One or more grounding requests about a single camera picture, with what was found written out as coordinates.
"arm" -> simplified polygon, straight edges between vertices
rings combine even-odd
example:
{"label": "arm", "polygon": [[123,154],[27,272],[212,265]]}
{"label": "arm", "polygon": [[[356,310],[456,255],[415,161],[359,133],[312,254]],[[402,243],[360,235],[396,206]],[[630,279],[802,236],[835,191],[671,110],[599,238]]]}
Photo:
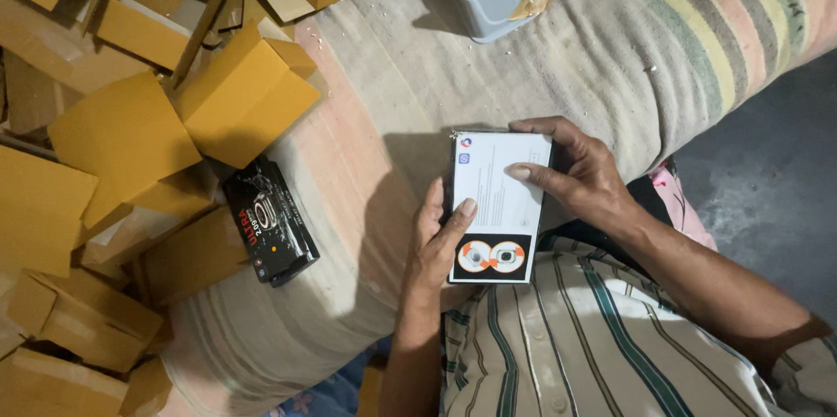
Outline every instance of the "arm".
{"label": "arm", "polygon": [[437,178],[416,213],[413,255],[404,271],[392,352],[379,398],[382,417],[427,417],[439,412],[442,285],[453,266],[456,245],[476,215],[476,203],[469,198],[442,229],[443,199],[442,179]]}
{"label": "arm", "polygon": [[762,371],[790,347],[830,334],[828,326],[779,289],[723,255],[657,221],[628,193],[601,140],[558,118],[517,121],[514,130],[548,133],[559,170],[509,167],[564,208],[618,242],[697,325],[738,348]]}

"shirt button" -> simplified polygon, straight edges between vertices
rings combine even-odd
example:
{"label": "shirt button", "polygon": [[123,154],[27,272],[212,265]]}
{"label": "shirt button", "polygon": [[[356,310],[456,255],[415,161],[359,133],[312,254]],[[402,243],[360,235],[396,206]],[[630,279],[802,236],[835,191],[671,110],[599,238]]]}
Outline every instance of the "shirt button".
{"label": "shirt button", "polygon": [[567,400],[563,398],[555,398],[552,400],[552,409],[563,414],[567,410]]}

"gray floor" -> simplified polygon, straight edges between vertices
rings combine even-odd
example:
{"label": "gray floor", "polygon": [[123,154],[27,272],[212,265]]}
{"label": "gray floor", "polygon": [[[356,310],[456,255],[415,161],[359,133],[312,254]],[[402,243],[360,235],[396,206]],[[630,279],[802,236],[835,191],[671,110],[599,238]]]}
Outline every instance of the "gray floor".
{"label": "gray floor", "polygon": [[780,77],[675,160],[719,251],[837,325],[837,51]]}

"blue fabric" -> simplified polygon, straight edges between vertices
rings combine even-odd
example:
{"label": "blue fabric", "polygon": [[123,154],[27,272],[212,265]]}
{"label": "blue fabric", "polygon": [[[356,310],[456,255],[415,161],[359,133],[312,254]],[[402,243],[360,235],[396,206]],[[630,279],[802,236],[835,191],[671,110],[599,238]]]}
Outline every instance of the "blue fabric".
{"label": "blue fabric", "polygon": [[354,417],[357,415],[357,392],[361,389],[363,370],[369,358],[389,357],[391,349],[392,336],[382,338],[337,373],[279,404],[264,417]]}

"forearm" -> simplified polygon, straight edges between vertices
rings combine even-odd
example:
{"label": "forearm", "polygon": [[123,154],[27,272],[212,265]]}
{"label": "forearm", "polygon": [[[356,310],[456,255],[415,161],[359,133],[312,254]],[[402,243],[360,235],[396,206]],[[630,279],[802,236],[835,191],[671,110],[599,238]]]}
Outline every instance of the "forearm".
{"label": "forearm", "polygon": [[759,368],[829,329],[774,285],[707,249],[637,206],[607,228],[696,324],[737,347]]}
{"label": "forearm", "polygon": [[439,307],[439,291],[405,281],[381,389],[382,417],[427,417],[438,413]]}

